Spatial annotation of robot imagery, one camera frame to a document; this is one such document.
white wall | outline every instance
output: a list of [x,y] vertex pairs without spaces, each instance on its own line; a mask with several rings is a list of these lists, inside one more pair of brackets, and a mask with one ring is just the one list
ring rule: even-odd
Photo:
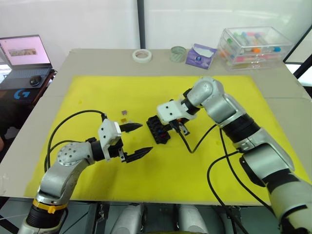
[[288,57],[287,62],[304,62],[312,54],[312,30]]
[[229,27],[273,26],[297,43],[312,23],[311,0],[146,0],[146,46],[217,47]]
[[136,0],[0,0],[0,37],[39,34],[55,69],[72,48],[139,48]]

gray tabletop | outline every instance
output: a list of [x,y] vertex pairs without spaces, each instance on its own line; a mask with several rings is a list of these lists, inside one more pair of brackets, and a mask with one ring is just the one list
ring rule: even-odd
[[23,197],[73,76],[251,76],[312,179],[312,102],[281,62],[272,69],[227,71],[216,57],[209,70],[169,60],[170,50],[152,50],[152,61],[132,60],[133,50],[74,49],[39,100],[0,164],[0,195]]

laptop keyboard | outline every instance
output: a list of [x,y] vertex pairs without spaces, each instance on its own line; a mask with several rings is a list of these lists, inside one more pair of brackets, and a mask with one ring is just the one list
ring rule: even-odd
[[40,68],[30,70],[15,70],[12,71],[7,77],[8,78],[30,78],[32,76],[43,76],[48,74],[51,68]]

logo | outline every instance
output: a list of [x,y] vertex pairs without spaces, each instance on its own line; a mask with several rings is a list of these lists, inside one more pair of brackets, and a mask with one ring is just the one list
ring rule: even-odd
[[[25,89],[19,89],[19,90],[17,90],[16,92],[15,92],[15,94],[14,94],[14,98],[15,99],[19,99],[20,98],[20,92],[22,92],[23,90],[25,90]],[[28,97],[28,95],[30,94],[30,92],[22,92],[22,96],[23,96],[23,98],[26,98],[26,97]]]

yellow mat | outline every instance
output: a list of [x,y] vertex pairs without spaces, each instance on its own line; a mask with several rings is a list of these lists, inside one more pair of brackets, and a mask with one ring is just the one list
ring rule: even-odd
[[[107,113],[108,118],[121,123],[122,118],[143,123],[144,126],[131,132],[123,133],[124,151],[153,146],[154,148],[142,159],[131,163],[121,163],[119,158],[96,162],[81,174],[72,195],[77,200],[109,201],[151,201],[151,202],[189,202],[215,203],[206,179],[208,166],[213,160],[224,155],[219,130],[215,128],[208,134],[196,153],[188,153],[179,136],[170,131],[171,139],[167,144],[157,145],[145,124],[148,117],[156,114],[156,107],[170,99],[177,99],[200,77],[75,77],[61,105],[52,130],[70,114],[97,109]],[[227,93],[234,96],[276,141],[290,154],[295,164],[295,172],[302,179],[309,181],[306,172],[288,142],[282,128],[250,77],[217,76]],[[101,118],[96,113],[85,113],[66,122],[54,137],[53,144],[65,140],[85,140],[97,137]],[[197,118],[187,123],[191,134],[186,139],[193,148],[202,135],[213,125],[213,121],[204,110]],[[231,141],[225,137],[228,152],[234,151]],[[37,164],[32,181],[25,191],[25,196],[34,197],[43,176],[43,161],[47,143]],[[51,163],[59,148],[51,155]],[[232,156],[231,162],[241,180],[262,199],[268,201],[267,191],[252,184],[239,165],[241,155]],[[221,161],[213,168],[212,184],[220,197],[227,204],[258,204],[235,180],[226,161]]]

